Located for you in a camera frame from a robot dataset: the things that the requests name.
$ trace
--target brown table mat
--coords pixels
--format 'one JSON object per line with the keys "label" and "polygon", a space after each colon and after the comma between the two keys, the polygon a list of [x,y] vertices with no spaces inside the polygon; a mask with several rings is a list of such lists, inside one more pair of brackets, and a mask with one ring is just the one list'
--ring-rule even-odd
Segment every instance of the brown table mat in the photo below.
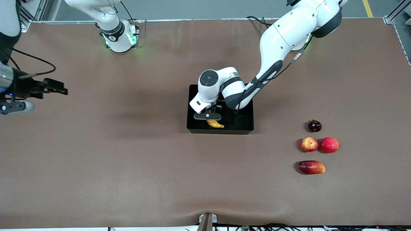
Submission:
{"label": "brown table mat", "polygon": [[[262,32],[251,21],[147,23],[138,49],[114,53],[93,24],[32,23],[16,48],[54,63],[47,77],[69,95],[1,117],[0,227],[180,226],[204,212],[235,224],[409,224],[411,71],[381,18],[313,39],[254,98],[250,135],[186,130],[188,86],[226,66],[250,81]],[[49,69],[12,56],[26,72]],[[310,119],[319,133],[304,129]],[[307,136],[341,148],[302,153]],[[327,172],[296,171],[311,159]]]}

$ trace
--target yellow floor line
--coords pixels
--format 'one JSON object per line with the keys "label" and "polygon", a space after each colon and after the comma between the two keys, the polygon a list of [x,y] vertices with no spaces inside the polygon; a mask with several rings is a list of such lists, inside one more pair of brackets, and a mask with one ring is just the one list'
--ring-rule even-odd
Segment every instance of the yellow floor line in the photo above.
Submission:
{"label": "yellow floor line", "polygon": [[363,0],[363,3],[364,3],[365,11],[367,12],[367,16],[370,17],[370,18],[374,17],[372,15],[371,8],[369,7],[368,0]]}

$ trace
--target gray floor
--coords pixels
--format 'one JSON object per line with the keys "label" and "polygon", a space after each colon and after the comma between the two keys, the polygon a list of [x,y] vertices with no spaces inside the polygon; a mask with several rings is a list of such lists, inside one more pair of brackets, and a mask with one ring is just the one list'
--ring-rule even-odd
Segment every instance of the gray floor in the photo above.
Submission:
{"label": "gray floor", "polygon": [[[387,15],[400,0],[368,0],[374,17]],[[256,17],[279,18],[290,10],[286,0],[122,0],[131,16],[136,19],[220,19]],[[118,16],[129,19],[125,9],[117,6]],[[343,8],[343,17],[367,17],[362,0],[349,0]],[[403,13],[396,19],[398,34],[407,54],[411,54],[411,27]],[[90,17],[69,7],[64,0],[55,18],[56,21],[90,20]]]}

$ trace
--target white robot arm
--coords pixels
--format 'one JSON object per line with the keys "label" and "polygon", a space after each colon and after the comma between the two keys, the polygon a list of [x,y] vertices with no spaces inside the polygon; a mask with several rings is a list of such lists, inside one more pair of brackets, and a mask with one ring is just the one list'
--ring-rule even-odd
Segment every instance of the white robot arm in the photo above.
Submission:
{"label": "white robot arm", "polygon": [[72,8],[93,18],[102,30],[107,45],[115,52],[126,52],[137,45],[138,28],[120,20],[113,7],[120,0],[65,0]]}
{"label": "white robot arm", "polygon": [[[16,0],[0,1],[0,53],[8,56],[7,49],[14,49],[21,35],[20,4]],[[0,115],[8,115],[34,110],[32,102],[24,101],[33,97],[42,99],[44,93],[67,95],[64,83],[46,78],[43,81],[32,77],[53,72],[28,74],[7,65],[7,59],[0,62]]]}
{"label": "white robot arm", "polygon": [[285,56],[306,42],[310,34],[321,38],[341,23],[341,7],[347,0],[288,0],[293,8],[261,36],[260,72],[245,85],[234,67],[204,71],[198,81],[198,94],[190,102],[199,120],[219,120],[206,110],[216,105],[221,92],[227,107],[239,110],[278,73]]}

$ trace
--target wire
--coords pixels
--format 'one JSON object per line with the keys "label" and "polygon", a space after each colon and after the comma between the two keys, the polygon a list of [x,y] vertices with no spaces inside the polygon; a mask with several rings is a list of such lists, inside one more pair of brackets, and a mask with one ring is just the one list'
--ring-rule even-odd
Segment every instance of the wire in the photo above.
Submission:
{"label": "wire", "polygon": [[[330,231],[362,231],[363,229],[368,229],[370,227],[372,227],[372,226],[365,226],[363,228],[356,228],[356,227],[353,227],[353,226],[349,226],[348,228],[340,227],[340,226],[329,226],[329,228],[334,228],[334,229],[330,229]],[[394,229],[392,229],[388,226],[386,226],[386,228],[388,228],[391,231],[395,231]]]}
{"label": "wire", "polygon": [[46,60],[44,60],[44,59],[42,59],[42,58],[36,57],[36,56],[34,56],[34,55],[31,55],[31,54],[27,54],[27,53],[25,53],[25,52],[19,51],[19,50],[15,49],[15,48],[11,48],[11,49],[12,49],[13,51],[15,51],[15,52],[19,52],[20,54],[23,54],[23,55],[26,55],[26,56],[28,56],[28,57],[31,57],[31,58],[40,60],[40,61],[42,61],[42,62],[45,62],[45,63],[47,63],[48,65],[50,65],[50,66],[53,67],[53,69],[50,70],[50,71],[40,72],[40,73],[34,73],[34,76],[49,74],[49,73],[51,73],[51,72],[53,72],[53,71],[56,70],[55,65],[54,65],[53,63],[49,62],[49,61],[46,61]]}
{"label": "wire", "polygon": [[257,22],[264,24],[267,28],[272,25],[272,23],[267,23],[264,17],[259,19],[259,18],[254,17],[254,16],[248,16],[247,18],[248,19],[250,19],[250,18],[255,19],[255,20],[257,20]]}
{"label": "wire", "polygon": [[127,11],[127,14],[129,14],[129,16],[130,16],[129,20],[136,20],[135,18],[131,17],[131,14],[130,14],[130,12],[128,12],[127,7],[124,5],[124,3],[123,2],[120,2],[120,3],[121,3],[121,5],[123,5],[124,9]]}
{"label": "wire", "polygon": [[244,89],[244,91],[242,91],[242,93],[241,93],[241,95],[240,95],[240,98],[239,98],[239,100],[238,100],[238,109],[237,110],[234,110],[234,114],[235,115],[237,115],[238,114],[238,112],[240,111],[240,104],[241,104],[241,101],[242,101],[242,97],[244,96],[244,93],[247,91],[247,89]]}
{"label": "wire", "polygon": [[3,51],[4,54],[7,55],[7,57],[9,57],[9,59],[13,62],[13,64],[16,66],[16,68],[21,71],[20,67],[17,65],[17,63],[14,61],[14,59],[10,55],[8,55],[7,52],[3,48],[1,50]]}

